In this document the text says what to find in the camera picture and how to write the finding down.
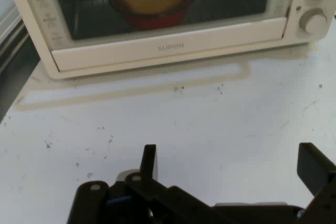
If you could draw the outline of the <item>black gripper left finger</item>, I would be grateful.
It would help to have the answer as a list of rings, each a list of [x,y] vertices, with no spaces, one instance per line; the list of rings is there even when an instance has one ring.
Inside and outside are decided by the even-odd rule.
[[[138,170],[112,186],[81,184],[68,223],[218,223],[218,213],[184,190],[154,179],[156,145],[146,145]]]

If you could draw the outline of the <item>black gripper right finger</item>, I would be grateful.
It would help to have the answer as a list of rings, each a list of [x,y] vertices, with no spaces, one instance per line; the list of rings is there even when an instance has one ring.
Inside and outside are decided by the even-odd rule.
[[[335,223],[335,164],[314,144],[300,143],[297,174],[313,195],[299,223]]]

